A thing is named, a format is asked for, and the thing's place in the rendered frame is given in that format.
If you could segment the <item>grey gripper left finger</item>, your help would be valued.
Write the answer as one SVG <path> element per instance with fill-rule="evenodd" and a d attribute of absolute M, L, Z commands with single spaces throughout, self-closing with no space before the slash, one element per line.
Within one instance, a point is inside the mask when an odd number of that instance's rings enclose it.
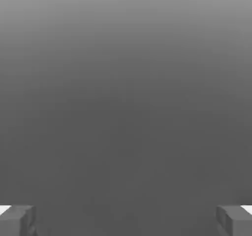
<path fill-rule="evenodd" d="M 36 207 L 0 205 L 0 236 L 37 236 Z"/>

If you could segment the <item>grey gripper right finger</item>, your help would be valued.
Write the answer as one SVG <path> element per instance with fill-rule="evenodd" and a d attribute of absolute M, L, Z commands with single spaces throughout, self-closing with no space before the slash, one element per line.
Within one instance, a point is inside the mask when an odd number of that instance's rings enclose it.
<path fill-rule="evenodd" d="M 219 236 L 252 236 L 252 205 L 216 207 Z"/>

